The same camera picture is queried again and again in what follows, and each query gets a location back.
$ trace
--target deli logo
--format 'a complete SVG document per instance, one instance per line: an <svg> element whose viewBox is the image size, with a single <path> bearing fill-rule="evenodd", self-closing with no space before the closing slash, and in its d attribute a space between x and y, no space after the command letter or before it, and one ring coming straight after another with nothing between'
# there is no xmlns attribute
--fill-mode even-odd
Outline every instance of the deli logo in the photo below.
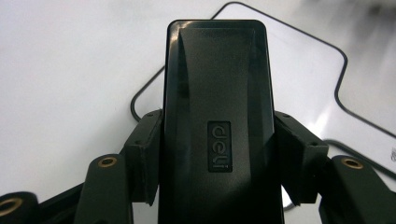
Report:
<svg viewBox="0 0 396 224"><path fill-rule="evenodd" d="M207 123L207 158L209 172L233 171L230 122Z"/></svg>

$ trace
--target black plastic device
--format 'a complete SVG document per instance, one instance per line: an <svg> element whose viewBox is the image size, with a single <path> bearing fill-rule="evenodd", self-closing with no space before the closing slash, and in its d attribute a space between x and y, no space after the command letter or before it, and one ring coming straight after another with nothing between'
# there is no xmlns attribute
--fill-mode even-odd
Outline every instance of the black plastic device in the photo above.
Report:
<svg viewBox="0 0 396 224"><path fill-rule="evenodd" d="M261 22L172 22L163 104L159 223L283 223Z"/></svg>

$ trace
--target glossy black plastic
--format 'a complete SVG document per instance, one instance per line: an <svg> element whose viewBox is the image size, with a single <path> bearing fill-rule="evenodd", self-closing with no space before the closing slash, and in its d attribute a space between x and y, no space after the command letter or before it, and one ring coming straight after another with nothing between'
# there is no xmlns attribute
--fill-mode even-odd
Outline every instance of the glossy black plastic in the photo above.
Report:
<svg viewBox="0 0 396 224"><path fill-rule="evenodd" d="M159 223L283 223L264 25L174 21L165 69Z"/></svg>

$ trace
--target black outline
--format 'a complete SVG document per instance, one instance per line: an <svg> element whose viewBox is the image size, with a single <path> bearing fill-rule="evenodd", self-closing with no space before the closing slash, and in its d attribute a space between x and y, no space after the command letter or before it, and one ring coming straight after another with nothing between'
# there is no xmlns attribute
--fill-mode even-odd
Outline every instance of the black outline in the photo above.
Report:
<svg viewBox="0 0 396 224"><path fill-rule="evenodd" d="M250 9L256 11L256 12L261 13L262 15L264 15L264 16L266 16L266 17L268 17L268 18L271 18L271 19L273 19L273 20L275 20L275 21L278 21L278 22L280 22L280 23L282 23L282 24L284 24L284 25L286 25L286 26L289 26L290 28L292 28L292 29L294 29L294 30L296 30L296 31L299 31L299 32L301 32L301 33L303 33L303 34L305 34L305 35L308 35L309 37L314 38L314 39L316 39L317 41L319 41L319 42L321 42L321 43L323 43L323 44L326 44L326 45L328 45L329 47L332 47L332 48L336 49L338 52L340 52L340 54L341 54L341 55L343 56L343 58L344 58L344 66L343 66L343 68L342 68L342 70L341 70L340 77L338 78L337 85L336 85L335 90L334 90L335 102L340 106L340 108L341 108L342 110L344 110L344 111L345 111L348 115L350 115L351 117L356 118L356 119L358 119L358 120L360 120L360 121L362 121L362 122L364 122L364 123L367 123L369 126L372 126L372 127L374 127L375 129L378 129L378 130L381 131L382 133L385 133L385 134L387 134L387 135L389 135L389 136L392 136L393 138L396 138L396 135L395 135L395 134L393 134L393 133L387 131L386 129L383 129L383 128L381 128L381 127L379 127L379 126L373 124L373 123L370 122L369 120L367 120L367 119L365 119L365 118L363 118L363 117L360 117L359 115L357 115L357 114L353 113L352 111L350 111L350 110L347 109L347 108L341 103L341 101L339 100L339 98L338 98L338 92L339 92L339 90L340 90L341 83L342 83L342 80L343 80L343 78L344 78L345 71L347 70L347 62L348 62L347 56L345 55L345 53L344 53L343 51L341 51L341 50L340 50L339 48L337 48L336 46L334 46L334 45L332 45L332 44L330 44L330 43L328 43L328 42L326 42L326 41L324 41L324 40L321 40L321 39L319 39L319 38L317 38L317 37L315 37L315 36L313 36L313 35L310 35L310 34L304 32L304 31L302 31L302 30L296 28L296 27L293 27L293 26L291 26L291 25L289 25L289 24L287 24L287 23L285 23L285 22L283 22L283 21L280 21L280 20L278 20L278 19L276 19L276 18L274 18L274 17L272 17L272 16L270 16L270 15L267 15L267 14L265 14L265 13L259 11L258 9L254 8L254 7L248 6L248 5L246 5L246 4L244 4L244 3L240 3L240 2L229 2L229 3L225 4L225 5L224 5L224 6L223 6L223 7L222 7L211 19L210 19L210 20L215 19L215 18L220 14L220 12L221 12L224 8L226 8L228 5L232 5L232 4L238 4L238 5L241 5L241 6L243 6L243 7L250 8ZM153 82L153 81L155 80L155 78L164 70L164 68L165 68L165 66L163 66L163 67L160 69L160 71L158 71L158 72L148 81L148 83L146 83L146 85L143 86L143 88L140 89L140 91L137 92L137 94L136 94L136 95L134 96L134 98L132 99L132 102L131 102L131 113L132 113L134 119L136 119L137 121L140 120L140 117L137 115L136 111L134 110L134 103L135 103L136 99L137 99L138 96L149 86L149 84L151 84L151 82ZM375 161L372 161L372 160L370 160L370 159L368 159L368 158L362 156L360 153L358 153L356 150L352 149L351 147L348 147L348 146L346 146L346 145L344 145L344 144L342 144L342 143L340 143L340 142L338 142L338 141L336 141L336 140L332 140L332 139L326 140L325 142L326 142L327 144L330 144L330 145L339 147L340 149L344 150L346 153L349 153L349 154L351 154L351 155L353 155L353 156L356 156L356 157L358 157L358 158L360 158L360 159L362 159L362 160L364 160L364 161L369 162L369 163L372 164L376 169L378 169L379 171L383 172L385 175L387 175L387 176L389 176L389 177L391 177L391 178L393 178L393 179L396 180L396 174L395 174L395 173L393 173L393 172L390 171L389 169L387 169L387 168L385 168L385 167L379 165L379 164L376 163Z"/></svg>

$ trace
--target mouse pad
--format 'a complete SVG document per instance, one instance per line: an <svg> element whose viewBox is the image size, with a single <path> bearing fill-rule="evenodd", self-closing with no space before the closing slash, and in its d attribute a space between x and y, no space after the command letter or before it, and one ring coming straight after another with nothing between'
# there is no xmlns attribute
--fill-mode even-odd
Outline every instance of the mouse pad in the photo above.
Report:
<svg viewBox="0 0 396 224"><path fill-rule="evenodd" d="M267 30L275 110L294 116L328 144L367 160L393 178L396 142L389 135L348 114L336 97L347 56L335 46L252 7L230 3L214 20L258 20ZM164 68L136 94L136 119L163 107Z"/></svg>

